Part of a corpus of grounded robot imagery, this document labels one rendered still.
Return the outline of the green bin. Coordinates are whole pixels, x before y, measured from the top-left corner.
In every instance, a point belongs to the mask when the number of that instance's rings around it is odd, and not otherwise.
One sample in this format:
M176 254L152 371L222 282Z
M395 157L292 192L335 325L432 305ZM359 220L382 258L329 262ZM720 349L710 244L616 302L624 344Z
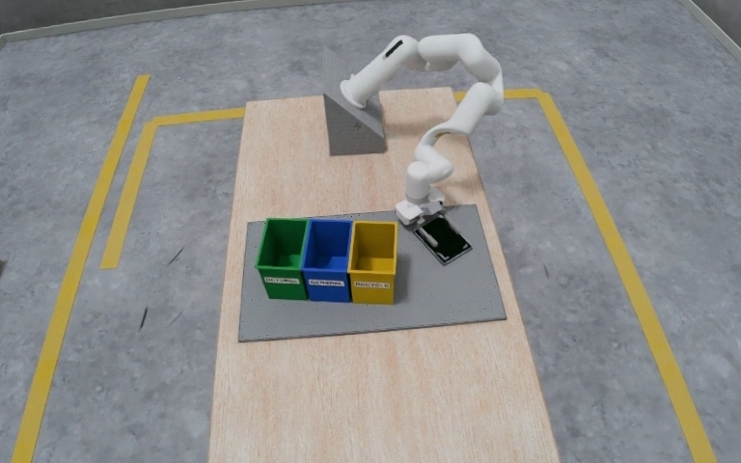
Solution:
M266 218L255 269L267 269L259 273L269 299L308 301L300 269L309 221Z

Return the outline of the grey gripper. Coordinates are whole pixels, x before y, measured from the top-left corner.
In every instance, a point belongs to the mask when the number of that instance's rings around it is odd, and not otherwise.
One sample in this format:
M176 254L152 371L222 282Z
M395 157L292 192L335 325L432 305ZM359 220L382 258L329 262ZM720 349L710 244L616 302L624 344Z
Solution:
M438 202L443 201L445 196L435 187L430 186L431 188L428 191L428 200L432 202ZM439 215L442 215L449 223L450 227L459 234L461 232L461 229L446 215L446 209L442 207L443 209L437 211ZM396 216L400 219L400 221L405 224L409 225L417 220L417 228L418 230L426 237L426 240L433 246L437 247L438 243L435 241L435 239L428 235L425 230L422 228L422 225L425 224L425 218L427 215L425 215L425 212L422 208L419 208L416 204L411 204L407 200L404 200L396 205Z

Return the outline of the yellow open bin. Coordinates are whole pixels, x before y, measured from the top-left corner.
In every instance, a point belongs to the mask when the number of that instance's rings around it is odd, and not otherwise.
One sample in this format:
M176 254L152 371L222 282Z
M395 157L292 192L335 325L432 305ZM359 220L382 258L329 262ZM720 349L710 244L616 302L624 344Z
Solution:
M355 304L393 305L398 222L353 221L349 262Z

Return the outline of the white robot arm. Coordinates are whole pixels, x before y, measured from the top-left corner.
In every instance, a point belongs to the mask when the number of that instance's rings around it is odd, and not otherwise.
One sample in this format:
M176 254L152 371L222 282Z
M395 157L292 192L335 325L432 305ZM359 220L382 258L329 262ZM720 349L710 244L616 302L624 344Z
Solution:
M471 136L485 115L494 116L503 107L503 76L499 62L472 34L430 36L420 42L399 36L356 76L351 74L349 82L341 83L348 102L363 109L366 100L395 78L402 66L417 72L446 71L459 59L467 71L483 83L474 84L452 117L431 128L414 151L414 161L422 162L413 162L407 168L405 198L422 208L425 215L441 210L440 204L443 204L427 199L429 185L453 173L453 163L435 150L434 144L447 134Z

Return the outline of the blue bin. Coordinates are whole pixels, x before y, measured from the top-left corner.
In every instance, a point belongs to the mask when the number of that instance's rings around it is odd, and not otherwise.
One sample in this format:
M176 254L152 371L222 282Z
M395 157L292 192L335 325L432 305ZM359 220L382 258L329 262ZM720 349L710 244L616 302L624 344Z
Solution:
M310 219L302 258L310 300L350 303L347 274L353 221Z

